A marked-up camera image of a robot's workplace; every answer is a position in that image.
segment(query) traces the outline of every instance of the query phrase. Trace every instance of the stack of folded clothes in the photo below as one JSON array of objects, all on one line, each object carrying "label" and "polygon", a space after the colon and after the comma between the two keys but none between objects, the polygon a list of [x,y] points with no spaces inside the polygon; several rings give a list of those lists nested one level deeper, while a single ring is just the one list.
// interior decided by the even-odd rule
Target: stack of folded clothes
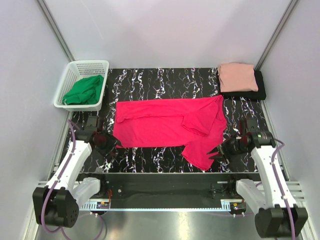
[{"label": "stack of folded clothes", "polygon": [[220,92],[226,97],[265,100],[266,89],[261,71],[251,64],[226,63],[218,66]]}]

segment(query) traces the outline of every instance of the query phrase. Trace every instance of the marble tabletop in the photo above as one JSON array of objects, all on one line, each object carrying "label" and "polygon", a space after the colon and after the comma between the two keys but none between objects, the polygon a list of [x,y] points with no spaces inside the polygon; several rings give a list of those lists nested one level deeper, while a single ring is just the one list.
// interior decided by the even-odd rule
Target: marble tabletop
[{"label": "marble tabletop", "polygon": [[[75,123],[85,124],[88,116],[104,118],[103,127],[112,133],[115,123],[116,102],[151,99],[186,99],[213,97],[220,94],[217,68],[137,68],[110,69],[102,108],[99,112],[73,112]],[[223,112],[227,138],[239,130],[243,118],[257,120],[261,129],[267,129],[259,101],[244,98],[225,98]],[[62,158],[71,142],[67,135]],[[120,148],[108,159],[95,151],[84,163],[81,172],[94,173],[97,168],[104,173],[202,173],[182,156],[184,146]],[[237,156],[229,164],[214,161],[207,172],[257,172],[250,154]]]}]

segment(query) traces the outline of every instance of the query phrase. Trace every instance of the folded red fabric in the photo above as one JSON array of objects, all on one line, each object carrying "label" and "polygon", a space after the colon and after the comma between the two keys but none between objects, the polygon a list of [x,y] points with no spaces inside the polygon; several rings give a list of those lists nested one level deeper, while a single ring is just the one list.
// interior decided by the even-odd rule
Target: folded red fabric
[{"label": "folded red fabric", "polygon": [[223,97],[116,103],[113,135],[124,148],[176,147],[192,165],[208,170],[207,153],[222,143],[227,121]]}]

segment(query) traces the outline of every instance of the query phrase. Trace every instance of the gray wall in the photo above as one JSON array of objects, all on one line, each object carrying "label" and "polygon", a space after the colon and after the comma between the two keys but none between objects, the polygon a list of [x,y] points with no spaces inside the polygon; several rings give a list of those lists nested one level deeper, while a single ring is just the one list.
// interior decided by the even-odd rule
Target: gray wall
[{"label": "gray wall", "polygon": [[290,0],[46,0],[74,57],[111,68],[256,64]]},{"label": "gray wall", "polygon": [[290,176],[320,236],[320,1],[300,1],[262,67],[266,103]]},{"label": "gray wall", "polygon": [[0,2],[0,233],[20,240],[66,111],[53,97],[67,59],[35,0]]}]

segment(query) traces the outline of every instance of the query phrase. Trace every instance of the plastic basket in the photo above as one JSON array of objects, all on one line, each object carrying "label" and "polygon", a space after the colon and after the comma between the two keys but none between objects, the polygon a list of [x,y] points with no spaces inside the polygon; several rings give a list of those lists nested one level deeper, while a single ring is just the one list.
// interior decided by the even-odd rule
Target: plastic basket
[{"label": "plastic basket", "polygon": [[[55,96],[53,102],[54,106],[66,109],[70,112],[99,111],[102,106],[102,98],[107,83],[108,69],[109,62],[105,60],[81,60],[69,62],[63,73],[61,84]],[[62,103],[64,95],[71,90],[75,82],[96,75],[103,76],[103,85],[98,103],[91,105],[64,105]]]}]

